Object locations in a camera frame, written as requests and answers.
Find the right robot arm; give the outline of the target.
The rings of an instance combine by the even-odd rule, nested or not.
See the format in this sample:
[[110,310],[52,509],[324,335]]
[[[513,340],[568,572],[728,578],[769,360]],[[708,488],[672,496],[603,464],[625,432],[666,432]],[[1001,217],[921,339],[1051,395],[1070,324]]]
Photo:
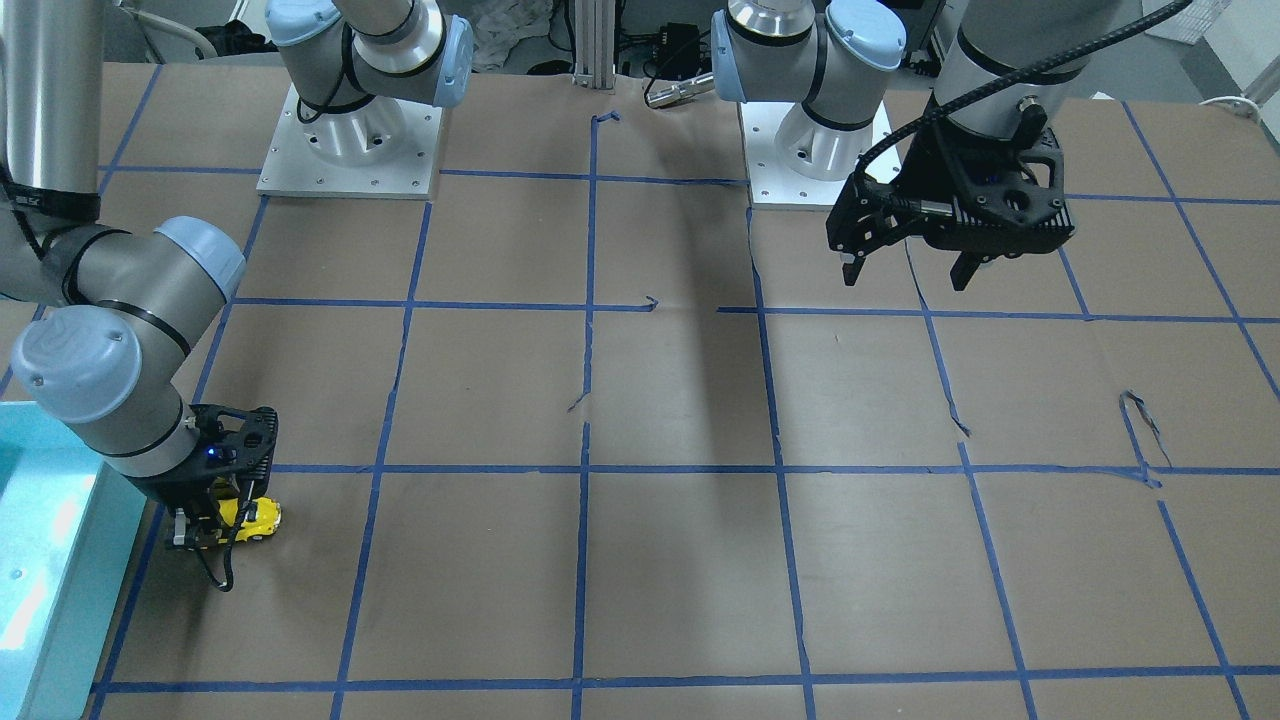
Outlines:
[[[270,407],[188,404],[173,378],[246,269],[239,246],[192,217],[147,234],[100,222],[104,1],[3,4],[3,296],[51,314],[28,325],[12,372],[50,416],[174,519],[175,546],[261,539],[278,434]],[[434,1],[270,1],[294,101],[280,160],[352,172],[367,191],[416,195],[434,142],[412,106],[454,108],[475,33]]]

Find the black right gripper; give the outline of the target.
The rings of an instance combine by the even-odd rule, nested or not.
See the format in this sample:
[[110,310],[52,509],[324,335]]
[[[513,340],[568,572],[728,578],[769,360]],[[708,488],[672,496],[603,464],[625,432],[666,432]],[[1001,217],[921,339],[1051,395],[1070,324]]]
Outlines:
[[[159,502],[173,520],[170,547],[210,550],[230,542],[230,530],[244,505],[236,541],[262,541],[259,501],[269,487],[279,432],[275,409],[239,410],[195,405],[195,447],[174,468],[131,484]],[[216,539],[216,527],[223,527]]]

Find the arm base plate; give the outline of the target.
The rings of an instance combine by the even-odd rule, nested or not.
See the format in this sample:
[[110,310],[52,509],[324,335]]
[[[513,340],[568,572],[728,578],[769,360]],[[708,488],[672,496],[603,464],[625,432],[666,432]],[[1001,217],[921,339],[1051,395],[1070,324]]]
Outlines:
[[828,211],[860,154],[891,131],[883,104],[855,131],[820,126],[797,102],[746,102],[739,114],[756,210]]
[[443,108],[375,97],[356,111],[314,119],[289,88],[257,191],[273,197],[429,201],[447,117]]

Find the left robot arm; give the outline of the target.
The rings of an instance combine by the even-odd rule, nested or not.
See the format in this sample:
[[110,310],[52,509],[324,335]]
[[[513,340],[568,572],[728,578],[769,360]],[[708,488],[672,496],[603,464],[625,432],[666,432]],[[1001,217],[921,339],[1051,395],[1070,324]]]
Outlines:
[[910,236],[980,265],[1057,251],[1074,234],[1051,122],[1110,41],[1114,1],[969,1],[925,110],[892,135],[874,115],[910,53],[881,1],[728,1],[710,22],[716,92],[787,102],[783,149],[801,173],[842,182],[826,220],[855,284],[877,250]]

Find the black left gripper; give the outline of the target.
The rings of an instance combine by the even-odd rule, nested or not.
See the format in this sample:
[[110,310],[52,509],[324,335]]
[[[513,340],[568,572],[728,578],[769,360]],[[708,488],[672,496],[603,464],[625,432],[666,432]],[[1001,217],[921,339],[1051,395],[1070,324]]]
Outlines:
[[1065,159],[1051,126],[1037,138],[982,138],[957,126],[931,126],[911,142],[887,184],[849,179],[826,220],[854,287],[867,252],[920,234],[960,252],[948,277],[963,292],[987,256],[1047,254],[1075,232],[1065,197]]

